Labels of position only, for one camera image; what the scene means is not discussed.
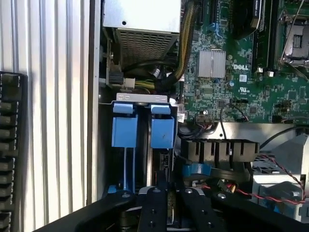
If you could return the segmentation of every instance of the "ribbed metal panel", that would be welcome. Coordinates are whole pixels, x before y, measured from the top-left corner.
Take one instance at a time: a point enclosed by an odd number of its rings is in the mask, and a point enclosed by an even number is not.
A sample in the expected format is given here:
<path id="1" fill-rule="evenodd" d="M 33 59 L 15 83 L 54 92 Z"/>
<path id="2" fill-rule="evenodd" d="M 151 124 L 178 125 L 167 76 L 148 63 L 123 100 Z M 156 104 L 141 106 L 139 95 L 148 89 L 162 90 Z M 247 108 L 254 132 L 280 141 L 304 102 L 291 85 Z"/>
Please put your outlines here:
<path id="1" fill-rule="evenodd" d="M 90 0 L 0 0 L 0 70 L 28 75 L 21 232 L 85 206 Z"/>

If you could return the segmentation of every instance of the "screw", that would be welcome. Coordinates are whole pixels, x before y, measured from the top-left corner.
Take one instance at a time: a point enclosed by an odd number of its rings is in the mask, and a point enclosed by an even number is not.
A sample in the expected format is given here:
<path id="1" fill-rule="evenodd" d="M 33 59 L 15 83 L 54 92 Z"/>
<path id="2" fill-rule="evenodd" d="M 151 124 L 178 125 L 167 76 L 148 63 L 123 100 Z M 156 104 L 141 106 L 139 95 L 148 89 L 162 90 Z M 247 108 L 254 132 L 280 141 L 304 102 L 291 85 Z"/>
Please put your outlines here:
<path id="1" fill-rule="evenodd" d="M 186 193 L 192 193 L 193 191 L 192 191 L 192 189 L 186 188 L 185 192 Z"/>
<path id="2" fill-rule="evenodd" d="M 219 198 L 221 198 L 221 199 L 225 199 L 225 198 L 226 198 L 226 196 L 225 196 L 223 193 L 219 193 L 217 196 L 218 196 Z"/>

